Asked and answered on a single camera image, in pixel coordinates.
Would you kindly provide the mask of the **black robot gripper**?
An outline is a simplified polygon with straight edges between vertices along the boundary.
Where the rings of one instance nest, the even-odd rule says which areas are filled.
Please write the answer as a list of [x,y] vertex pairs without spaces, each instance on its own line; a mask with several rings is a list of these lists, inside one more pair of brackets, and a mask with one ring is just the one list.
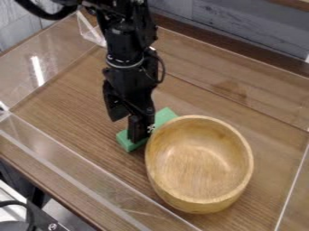
[[112,122],[128,118],[128,139],[132,143],[150,136],[155,126],[152,91],[163,82],[158,77],[159,57],[147,57],[140,66],[130,69],[104,68],[103,96]]

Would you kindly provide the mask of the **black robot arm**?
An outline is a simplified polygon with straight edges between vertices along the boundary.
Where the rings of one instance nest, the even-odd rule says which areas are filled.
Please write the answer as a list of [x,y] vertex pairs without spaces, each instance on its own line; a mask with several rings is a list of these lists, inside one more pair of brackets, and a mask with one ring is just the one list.
[[15,0],[31,14],[44,20],[60,20],[79,7],[95,11],[105,39],[103,95],[112,121],[128,119],[131,142],[150,136],[155,125],[152,92],[166,78],[166,65],[152,44],[158,39],[147,0],[51,0],[61,5],[48,13],[32,0]]

